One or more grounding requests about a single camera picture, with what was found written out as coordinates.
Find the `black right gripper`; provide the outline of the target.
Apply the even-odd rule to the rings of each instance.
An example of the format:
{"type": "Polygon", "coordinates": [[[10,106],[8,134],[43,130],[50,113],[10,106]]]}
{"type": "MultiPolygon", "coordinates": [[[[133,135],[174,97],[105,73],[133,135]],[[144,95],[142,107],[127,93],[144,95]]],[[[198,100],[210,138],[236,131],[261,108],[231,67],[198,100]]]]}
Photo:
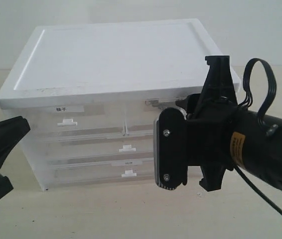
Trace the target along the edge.
{"type": "Polygon", "coordinates": [[[237,108],[237,97],[230,70],[230,57],[205,57],[209,71],[201,94],[192,94],[180,101],[186,110],[184,152],[180,169],[201,166],[203,178],[199,185],[207,192],[220,190],[226,169],[233,162],[221,152],[222,137],[231,125],[237,108]]]}

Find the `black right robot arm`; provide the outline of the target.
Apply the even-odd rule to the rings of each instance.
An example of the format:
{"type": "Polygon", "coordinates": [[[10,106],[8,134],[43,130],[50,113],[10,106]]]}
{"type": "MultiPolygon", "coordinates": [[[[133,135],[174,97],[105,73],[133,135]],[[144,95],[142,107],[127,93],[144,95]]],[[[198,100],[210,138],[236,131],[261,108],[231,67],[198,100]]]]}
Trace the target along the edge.
{"type": "Polygon", "coordinates": [[[200,186],[219,190],[226,171],[244,169],[282,191],[282,119],[267,115],[276,93],[277,82],[269,63],[249,60],[243,74],[244,100],[237,101],[229,57],[206,56],[209,66],[199,95],[187,98],[186,152],[190,166],[199,166],[200,186]],[[258,111],[250,110],[253,95],[251,73],[260,63],[268,89],[258,111]]]}

